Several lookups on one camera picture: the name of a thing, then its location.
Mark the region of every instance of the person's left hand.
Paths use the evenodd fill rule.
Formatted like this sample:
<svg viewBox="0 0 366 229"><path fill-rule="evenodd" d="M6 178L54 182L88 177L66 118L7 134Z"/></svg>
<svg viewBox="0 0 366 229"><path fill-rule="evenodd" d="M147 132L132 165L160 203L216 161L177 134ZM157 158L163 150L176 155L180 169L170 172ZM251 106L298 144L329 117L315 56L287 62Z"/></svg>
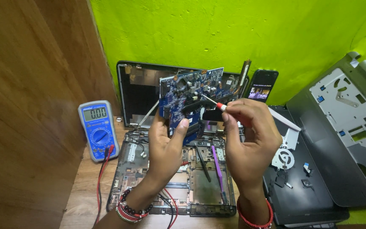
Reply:
<svg viewBox="0 0 366 229"><path fill-rule="evenodd" d="M165 119L156 111L149 129L149 170L146 176L156 180L161 188L170 181L182 163L182 146L189 126L188 119L182 119L173 137L168 138Z"/></svg>

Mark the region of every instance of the hand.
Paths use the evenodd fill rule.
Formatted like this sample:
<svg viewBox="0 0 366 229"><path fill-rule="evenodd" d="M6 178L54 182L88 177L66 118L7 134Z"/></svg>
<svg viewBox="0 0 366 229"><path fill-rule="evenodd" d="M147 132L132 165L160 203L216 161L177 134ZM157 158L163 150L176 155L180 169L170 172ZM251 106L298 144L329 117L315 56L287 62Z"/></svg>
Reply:
<svg viewBox="0 0 366 229"><path fill-rule="evenodd" d="M151 176L160 182L161 189L175 175L182 163L182 146L189 126L188 119L182 119L175 129L173 137L168 138L165 119L156 112L155 119L149 129L149 170Z"/></svg>
<svg viewBox="0 0 366 229"><path fill-rule="evenodd" d="M249 199L262 187L262 176L282 144L268 106L251 99L228 103L222 114L226 127L226 162L241 195ZM240 142L237 120L245 127Z"/></svg>

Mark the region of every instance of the wooden desk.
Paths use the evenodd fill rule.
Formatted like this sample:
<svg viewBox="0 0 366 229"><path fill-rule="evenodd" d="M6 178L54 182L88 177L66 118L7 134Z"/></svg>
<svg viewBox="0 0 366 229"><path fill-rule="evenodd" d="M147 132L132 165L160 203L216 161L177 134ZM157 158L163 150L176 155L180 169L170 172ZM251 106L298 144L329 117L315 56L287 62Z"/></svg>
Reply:
<svg viewBox="0 0 366 229"><path fill-rule="evenodd" d="M115 132L118 138L119 146L122 145L122 140L126 130L123 122L115 121ZM114 179L115 169L118 164L118 159L108 162L105 172L101 177L101 196L102 209L101 217L107 212L105 205L107 203L109 191L111 189L112 180ZM81 160L79 170L72 192L67 203L67 210L64 210L63 219L60 229L91 229L94 220L97 217L97 179L101 164L94 163L91 160L90 153L87 148L84 149L83 159ZM236 198L239 195L237 185L234 183L234 192ZM170 215L149 215L146 217L138 228L166 228L169 225ZM197 218L190 216L178 216L172 228L185 229L228 229L237 228L238 213L230 218Z"/></svg>

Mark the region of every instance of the green wall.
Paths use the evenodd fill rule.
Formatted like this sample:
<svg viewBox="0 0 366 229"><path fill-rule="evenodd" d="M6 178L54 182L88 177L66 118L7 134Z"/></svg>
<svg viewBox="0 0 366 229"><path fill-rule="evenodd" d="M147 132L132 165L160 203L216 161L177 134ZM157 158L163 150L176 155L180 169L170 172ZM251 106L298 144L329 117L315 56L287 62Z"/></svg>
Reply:
<svg viewBox="0 0 366 229"><path fill-rule="evenodd" d="M285 104L351 50L366 58L366 0L91 0L109 66L118 60L240 72L244 60L279 77ZM352 211L347 223L366 223Z"/></svg>

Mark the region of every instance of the blue multimeter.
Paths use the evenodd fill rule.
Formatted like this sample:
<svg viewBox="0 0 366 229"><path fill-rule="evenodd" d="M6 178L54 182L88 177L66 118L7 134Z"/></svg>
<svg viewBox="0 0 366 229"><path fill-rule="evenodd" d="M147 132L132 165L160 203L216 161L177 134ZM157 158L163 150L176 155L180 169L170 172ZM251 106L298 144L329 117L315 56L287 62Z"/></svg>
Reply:
<svg viewBox="0 0 366 229"><path fill-rule="evenodd" d="M83 103L79 106L79 116L84 127L91 159L104 160L105 148L114 145L109 158L118 156L119 144L115 136L114 118L111 105L106 100Z"/></svg>

